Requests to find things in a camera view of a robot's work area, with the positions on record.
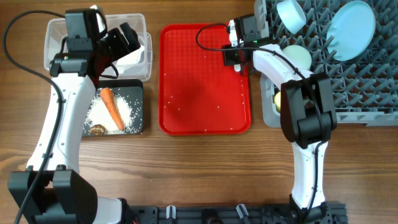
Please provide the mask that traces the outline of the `orange carrot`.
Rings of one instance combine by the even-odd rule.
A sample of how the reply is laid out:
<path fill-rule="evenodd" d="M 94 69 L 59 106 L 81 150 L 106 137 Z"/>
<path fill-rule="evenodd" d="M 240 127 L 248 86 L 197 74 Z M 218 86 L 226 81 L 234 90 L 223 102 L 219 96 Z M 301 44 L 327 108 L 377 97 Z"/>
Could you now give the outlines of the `orange carrot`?
<path fill-rule="evenodd" d="M 108 110 L 110 116 L 112 117 L 114 123 L 116 124 L 117 128 L 119 130 L 123 130 L 124 124 L 119 115 L 116 104 L 114 102 L 113 92 L 109 88 L 103 88 L 100 91 L 100 97 L 101 97 L 106 109 Z"/>

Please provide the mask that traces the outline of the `yellow plastic cup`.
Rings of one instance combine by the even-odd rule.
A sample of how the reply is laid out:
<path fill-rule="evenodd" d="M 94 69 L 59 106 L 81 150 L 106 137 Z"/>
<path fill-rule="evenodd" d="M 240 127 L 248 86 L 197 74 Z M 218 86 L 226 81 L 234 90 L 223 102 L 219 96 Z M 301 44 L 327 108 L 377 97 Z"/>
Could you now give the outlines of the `yellow plastic cup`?
<path fill-rule="evenodd" d="M 278 113 L 280 113 L 281 111 L 281 92 L 277 92 L 274 95 L 274 104 L 275 104 L 275 108 L 277 110 Z"/>

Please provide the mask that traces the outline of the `green bowl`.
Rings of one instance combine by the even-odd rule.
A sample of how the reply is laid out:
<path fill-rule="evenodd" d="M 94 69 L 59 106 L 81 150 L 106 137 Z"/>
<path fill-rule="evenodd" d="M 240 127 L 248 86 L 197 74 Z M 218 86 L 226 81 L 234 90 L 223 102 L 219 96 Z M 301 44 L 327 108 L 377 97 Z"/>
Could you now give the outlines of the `green bowl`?
<path fill-rule="evenodd" d="M 306 48 L 299 45 L 290 45 L 285 47 L 282 52 L 299 68 L 310 70 L 312 58 Z"/>

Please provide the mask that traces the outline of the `light blue bowl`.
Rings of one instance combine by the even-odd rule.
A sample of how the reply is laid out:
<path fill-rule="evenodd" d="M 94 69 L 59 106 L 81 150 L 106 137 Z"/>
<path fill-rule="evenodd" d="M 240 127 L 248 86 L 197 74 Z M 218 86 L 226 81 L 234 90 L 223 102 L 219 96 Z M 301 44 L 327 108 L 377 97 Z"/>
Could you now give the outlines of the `light blue bowl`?
<path fill-rule="evenodd" d="M 298 33 L 307 23 L 306 15 L 296 0 L 285 0 L 277 3 L 277 13 L 287 30 Z"/>

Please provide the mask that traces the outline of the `light blue plate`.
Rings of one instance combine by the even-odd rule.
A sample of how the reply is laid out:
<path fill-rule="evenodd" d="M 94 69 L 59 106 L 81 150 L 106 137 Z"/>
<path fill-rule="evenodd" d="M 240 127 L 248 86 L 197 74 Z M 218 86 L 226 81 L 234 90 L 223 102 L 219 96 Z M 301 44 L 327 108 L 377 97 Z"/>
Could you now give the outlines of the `light blue plate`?
<path fill-rule="evenodd" d="M 357 57 L 370 44 L 376 29 L 376 16 L 364 1 L 351 1 L 334 15 L 326 33 L 330 41 L 329 53 L 336 52 L 333 58 L 347 61 Z"/>

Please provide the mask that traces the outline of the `white plastic spoon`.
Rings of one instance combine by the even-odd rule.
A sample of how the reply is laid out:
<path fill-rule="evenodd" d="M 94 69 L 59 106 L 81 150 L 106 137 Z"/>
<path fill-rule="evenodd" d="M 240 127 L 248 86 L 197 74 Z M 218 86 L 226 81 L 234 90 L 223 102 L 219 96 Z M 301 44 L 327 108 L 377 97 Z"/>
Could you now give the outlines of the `white plastic spoon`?
<path fill-rule="evenodd" d="M 233 65 L 233 68 L 234 68 L 235 72 L 240 72 L 241 71 L 241 65 L 240 64 Z"/>

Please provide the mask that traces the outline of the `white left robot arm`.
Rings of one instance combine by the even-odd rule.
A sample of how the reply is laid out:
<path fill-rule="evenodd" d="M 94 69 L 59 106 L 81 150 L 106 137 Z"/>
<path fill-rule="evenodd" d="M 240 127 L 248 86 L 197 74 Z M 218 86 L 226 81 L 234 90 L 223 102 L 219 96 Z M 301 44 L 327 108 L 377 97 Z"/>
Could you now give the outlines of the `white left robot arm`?
<path fill-rule="evenodd" d="M 52 60 L 52 96 L 37 147 L 24 171 L 12 172 L 8 188 L 19 206 L 16 220 L 29 223 L 136 223 L 123 198 L 100 197 L 79 174 L 83 123 L 98 79 L 113 62 L 139 48 L 123 23 L 90 34 L 81 25 L 63 39 Z"/>

